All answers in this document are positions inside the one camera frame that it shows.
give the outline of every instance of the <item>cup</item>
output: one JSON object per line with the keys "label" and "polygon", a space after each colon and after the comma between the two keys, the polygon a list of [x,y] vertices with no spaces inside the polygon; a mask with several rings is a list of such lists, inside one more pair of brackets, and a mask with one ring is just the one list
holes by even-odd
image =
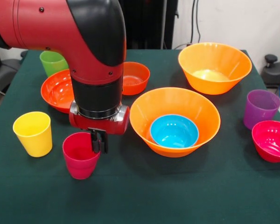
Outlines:
{"label": "cup", "polygon": [[39,58],[48,77],[69,68],[65,58],[57,52],[44,51]]}
{"label": "cup", "polygon": [[252,130],[264,120],[272,120],[280,107],[280,99],[270,91],[253,90],[247,95],[244,125]]}
{"label": "cup", "polygon": [[88,178],[97,165],[100,152],[92,150],[91,134],[78,132],[63,142],[63,156],[70,175],[78,180]]}
{"label": "cup", "polygon": [[42,157],[52,149],[51,119],[46,113],[21,115],[14,122],[13,131],[30,156]]}

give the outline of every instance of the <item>green tablecloth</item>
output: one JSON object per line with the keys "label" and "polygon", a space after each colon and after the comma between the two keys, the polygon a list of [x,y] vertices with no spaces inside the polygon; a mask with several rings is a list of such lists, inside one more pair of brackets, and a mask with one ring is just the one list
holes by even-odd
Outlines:
{"label": "green tablecloth", "polygon": [[[80,130],[43,101],[46,75],[39,53],[28,53],[0,107],[0,224],[280,223],[280,164],[258,156],[242,122],[247,93],[265,88],[255,68],[228,93],[207,96],[222,124],[194,153],[162,157],[129,126],[123,136],[110,136],[110,152],[101,156],[93,175],[77,181],[66,169],[62,142]],[[147,91],[191,88],[178,53],[129,50],[127,60],[151,70]],[[123,103],[136,98],[123,97]],[[52,119],[53,150],[38,159],[28,156],[12,131],[15,119],[30,111]]]}

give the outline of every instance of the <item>blue bowl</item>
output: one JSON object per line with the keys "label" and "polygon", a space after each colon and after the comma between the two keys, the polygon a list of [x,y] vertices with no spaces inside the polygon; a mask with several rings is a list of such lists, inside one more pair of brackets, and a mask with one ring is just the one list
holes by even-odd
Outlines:
{"label": "blue bowl", "polygon": [[157,118],[150,127],[150,134],[157,144],[169,148],[191,147],[199,137],[194,122],[176,114]]}

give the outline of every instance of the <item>white wall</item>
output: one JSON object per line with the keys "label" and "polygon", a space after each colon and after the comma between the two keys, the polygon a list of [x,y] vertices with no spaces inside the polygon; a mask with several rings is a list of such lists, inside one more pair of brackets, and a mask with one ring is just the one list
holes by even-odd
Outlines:
{"label": "white wall", "polygon": [[[191,39],[192,4],[193,0],[179,0],[173,48]],[[280,60],[280,0],[199,0],[198,22],[201,42],[246,49],[258,71],[265,54],[273,53]],[[193,42],[197,42],[195,23],[194,27]]]}
{"label": "white wall", "polygon": [[0,48],[0,58],[1,60],[16,58],[21,59],[21,52],[23,49],[11,48],[10,50]]}

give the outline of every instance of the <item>pink cup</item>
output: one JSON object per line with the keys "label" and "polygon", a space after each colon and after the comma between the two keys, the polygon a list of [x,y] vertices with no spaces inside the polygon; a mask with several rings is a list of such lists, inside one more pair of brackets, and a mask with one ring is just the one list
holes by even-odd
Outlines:
{"label": "pink cup", "polygon": [[78,132],[63,142],[63,155],[70,175],[78,180],[88,178],[98,162],[100,153],[92,150],[91,134]]}

